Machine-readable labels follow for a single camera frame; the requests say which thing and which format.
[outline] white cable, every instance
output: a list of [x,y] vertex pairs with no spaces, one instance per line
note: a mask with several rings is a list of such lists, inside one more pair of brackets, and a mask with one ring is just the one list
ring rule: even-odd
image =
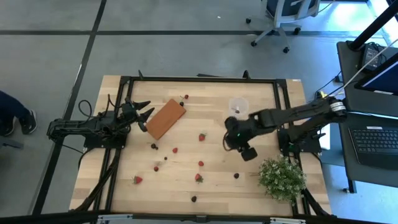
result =
[[389,47],[391,47],[391,45],[393,45],[393,44],[394,44],[395,42],[397,42],[397,41],[398,41],[398,39],[394,40],[393,43],[391,43],[390,45],[388,45],[386,48],[384,48],[382,51],[380,51],[376,56],[374,56],[370,61],[368,61],[361,69],[359,69],[359,70],[355,73],[355,75],[354,75],[350,80],[348,80],[347,83],[345,83],[345,84],[343,85],[343,87],[341,88],[341,90],[340,90],[339,92],[337,92],[336,95],[338,95],[339,93],[341,93],[341,92],[348,86],[348,84],[349,84],[351,81],[353,81],[354,78],[355,78],[359,73],[361,73],[362,70],[363,70],[366,66],[368,66],[375,58],[377,58],[380,54],[382,54],[385,50],[387,50]]
[[323,9],[321,9],[321,11],[319,11],[318,13],[320,13],[320,12],[322,12],[323,10],[325,10],[327,7],[329,7],[334,1],[336,1],[336,0],[333,0],[331,3],[329,3],[329,5],[327,5],[326,7],[324,7]]

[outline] laptop screen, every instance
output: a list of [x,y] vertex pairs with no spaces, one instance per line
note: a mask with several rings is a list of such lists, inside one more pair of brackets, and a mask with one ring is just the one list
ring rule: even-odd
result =
[[374,78],[362,85],[364,88],[370,88],[383,93],[398,92],[398,62],[380,72]]

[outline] office chair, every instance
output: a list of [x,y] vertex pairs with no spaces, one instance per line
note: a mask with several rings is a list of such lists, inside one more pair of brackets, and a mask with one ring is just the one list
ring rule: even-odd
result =
[[[293,34],[299,34],[301,26],[291,24],[291,22],[295,22],[309,16],[315,17],[318,15],[319,5],[320,0],[261,0],[261,19],[271,19],[273,23],[272,27],[266,29],[262,34],[260,34],[251,42],[251,45],[255,47],[268,33],[273,34],[275,30],[278,30],[279,34],[285,39],[287,44],[287,47],[283,49],[283,52],[289,52],[290,44],[282,26],[295,27]],[[246,18],[247,24],[251,22],[252,17],[254,16]]]

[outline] leafy plant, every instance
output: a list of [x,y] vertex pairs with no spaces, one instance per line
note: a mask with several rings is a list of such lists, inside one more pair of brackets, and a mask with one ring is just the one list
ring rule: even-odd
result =
[[278,159],[266,159],[260,165],[259,185],[266,194],[278,201],[293,201],[305,189],[305,174],[297,164],[281,155]]

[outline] laptop keyboard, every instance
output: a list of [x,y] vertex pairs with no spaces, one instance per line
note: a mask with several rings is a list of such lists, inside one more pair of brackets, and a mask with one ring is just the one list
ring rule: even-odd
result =
[[398,131],[350,129],[357,153],[398,154]]

